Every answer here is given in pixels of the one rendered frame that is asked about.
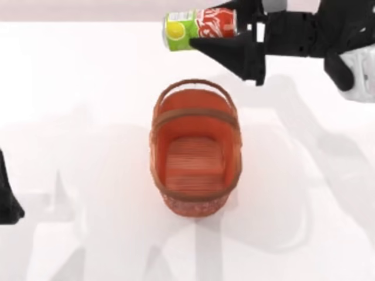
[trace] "basket handle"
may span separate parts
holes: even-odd
[[[222,86],[220,86],[220,85],[218,85],[214,82],[211,82],[209,80],[196,79],[196,78],[185,79],[185,80],[181,80],[179,82],[173,83],[168,88],[166,88],[164,91],[162,91],[162,93],[160,94],[160,96],[159,96],[159,98],[158,98],[158,100],[155,104],[154,117],[156,117],[157,114],[159,113],[159,108],[160,108],[161,103],[164,100],[165,96],[168,95],[169,92],[172,91],[174,88],[177,88],[177,87],[180,87],[181,85],[186,85],[186,84],[202,84],[202,85],[208,85],[212,88],[217,89],[225,97],[225,99],[229,103],[229,106],[231,107],[232,114],[234,115],[235,118],[237,118],[236,106],[234,105],[234,102],[233,102],[232,98],[230,97],[229,93]]]

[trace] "red basket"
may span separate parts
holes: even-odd
[[[167,96],[186,84],[219,93],[188,88]],[[242,167],[240,126],[228,92],[200,79],[170,85],[154,108],[150,148],[152,177],[173,212],[205,217],[221,209]]]

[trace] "red and green can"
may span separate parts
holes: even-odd
[[[170,51],[192,50],[190,38],[234,37],[236,34],[236,12],[224,8],[172,12],[163,23],[163,39]]]

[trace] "white background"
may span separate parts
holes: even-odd
[[[0,228],[0,280],[374,280],[374,105],[321,60],[267,57],[255,87],[160,29],[0,25],[0,147],[26,209]],[[148,170],[154,103],[192,77],[231,93],[244,142],[236,192],[202,220],[171,213]]]

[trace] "soda can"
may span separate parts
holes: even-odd
[[[172,12],[163,21],[163,41],[170,51],[192,50],[190,38],[234,37],[236,34],[237,14],[225,8]]]

